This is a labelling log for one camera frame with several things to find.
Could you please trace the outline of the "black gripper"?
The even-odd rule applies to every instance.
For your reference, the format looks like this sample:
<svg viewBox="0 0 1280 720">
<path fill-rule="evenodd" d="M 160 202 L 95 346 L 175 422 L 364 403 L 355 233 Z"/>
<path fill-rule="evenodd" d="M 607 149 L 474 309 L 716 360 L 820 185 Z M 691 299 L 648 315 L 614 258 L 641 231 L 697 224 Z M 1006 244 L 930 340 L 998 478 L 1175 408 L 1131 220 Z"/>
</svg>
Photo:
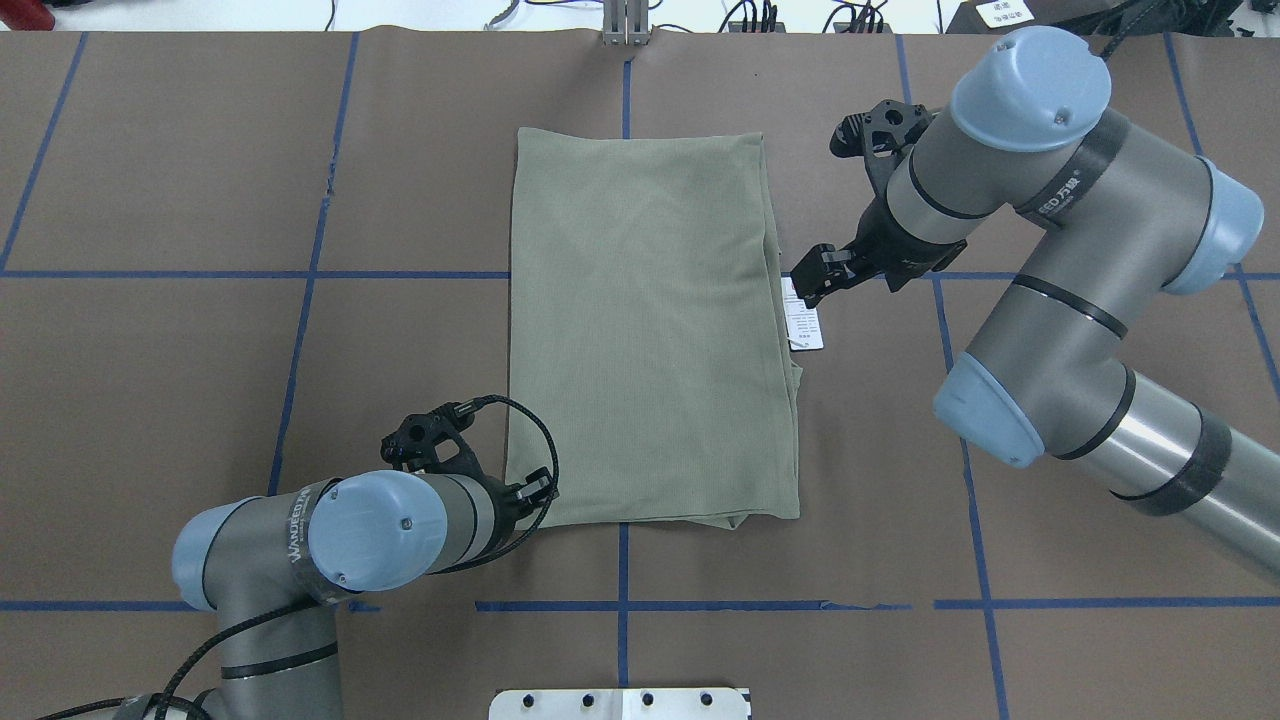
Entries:
<svg viewBox="0 0 1280 720">
<path fill-rule="evenodd" d="M 490 500 L 494 516 L 484 551 L 503 547 L 515 533 L 517 523 L 526 518 L 526 511 L 544 509 L 559 497 L 558 475 L 548 466 L 536 469 L 515 484 L 485 475 L 481 486 Z"/>
<path fill-rule="evenodd" d="M 831 293 L 876 277 L 884 279 L 890 292 L 897 292 L 928 272 L 943 270 L 965 249 L 965 238 L 932 243 L 915 237 L 893 219 L 886 200 L 878 197 L 861 214 L 850 249 L 818 243 L 788 275 L 805 307 L 817 309 Z"/>
</svg>

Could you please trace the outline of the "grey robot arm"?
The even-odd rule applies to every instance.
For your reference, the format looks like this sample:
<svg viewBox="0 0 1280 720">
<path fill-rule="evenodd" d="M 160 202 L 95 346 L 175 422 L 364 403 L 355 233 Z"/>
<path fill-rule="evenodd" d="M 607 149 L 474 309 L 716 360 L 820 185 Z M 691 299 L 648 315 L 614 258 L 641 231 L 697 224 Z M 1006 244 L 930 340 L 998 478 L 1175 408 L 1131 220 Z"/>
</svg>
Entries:
<svg viewBox="0 0 1280 720">
<path fill-rule="evenodd" d="M 116 717 L 343 717 L 337 606 L 500 557 L 557 495 L 545 468 L 512 486 L 384 469 L 198 514 L 175 541 L 172 575 L 219 630 Z"/>
<path fill-rule="evenodd" d="M 1044 233 L 933 401 L 1014 468 L 1078 462 L 1128 507 L 1180 518 L 1277 578 L 1277 455 L 1117 359 L 1157 293 L 1207 290 L 1265 222 L 1258 195 L 1110 105 L 1107 63 L 1065 29 L 995 40 L 945 108 L 886 100 L 837 126 L 874 196 L 851 242 L 791 270 L 814 307 L 946 269 L 1001 208 Z"/>
</svg>

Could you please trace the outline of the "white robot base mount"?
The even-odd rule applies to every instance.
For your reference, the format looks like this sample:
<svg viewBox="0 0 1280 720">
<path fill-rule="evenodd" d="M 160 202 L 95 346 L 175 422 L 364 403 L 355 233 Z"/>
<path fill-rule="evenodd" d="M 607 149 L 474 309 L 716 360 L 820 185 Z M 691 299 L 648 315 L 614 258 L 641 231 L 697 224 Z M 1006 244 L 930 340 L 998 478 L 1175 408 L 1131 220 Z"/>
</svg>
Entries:
<svg viewBox="0 0 1280 720">
<path fill-rule="evenodd" d="M 489 719 L 751 719 L 750 691 L 731 687 L 502 691 Z"/>
</svg>

